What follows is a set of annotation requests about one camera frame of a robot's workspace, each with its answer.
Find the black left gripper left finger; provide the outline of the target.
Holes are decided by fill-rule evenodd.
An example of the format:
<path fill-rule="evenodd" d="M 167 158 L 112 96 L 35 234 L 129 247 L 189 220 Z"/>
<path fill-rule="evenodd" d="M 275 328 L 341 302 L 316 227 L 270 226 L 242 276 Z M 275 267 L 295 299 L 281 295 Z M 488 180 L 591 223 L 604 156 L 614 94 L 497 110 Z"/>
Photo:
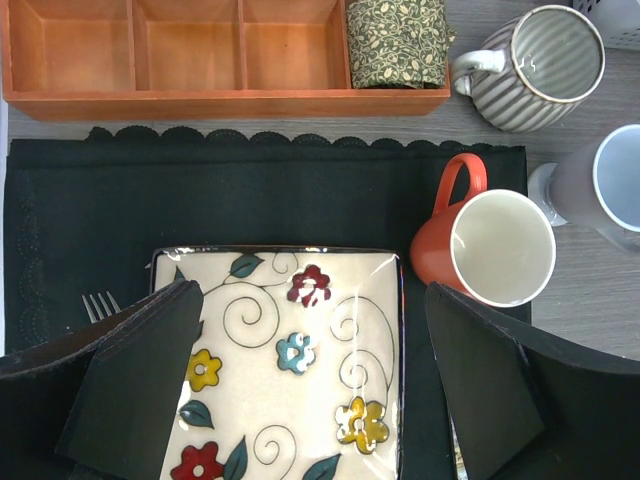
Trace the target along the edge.
<path fill-rule="evenodd" d="M 179 280 L 1 359 L 4 479 L 157 479 L 203 294 Z"/>

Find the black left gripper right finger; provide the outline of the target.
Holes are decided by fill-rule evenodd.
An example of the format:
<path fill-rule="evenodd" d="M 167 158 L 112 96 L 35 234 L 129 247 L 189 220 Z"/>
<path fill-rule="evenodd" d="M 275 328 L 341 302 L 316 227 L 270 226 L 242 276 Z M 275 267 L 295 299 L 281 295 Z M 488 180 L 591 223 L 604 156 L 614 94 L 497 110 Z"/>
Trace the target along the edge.
<path fill-rule="evenodd" d="M 425 310 L 470 478 L 638 478 L 637 361 L 437 283 L 427 288 Z"/>

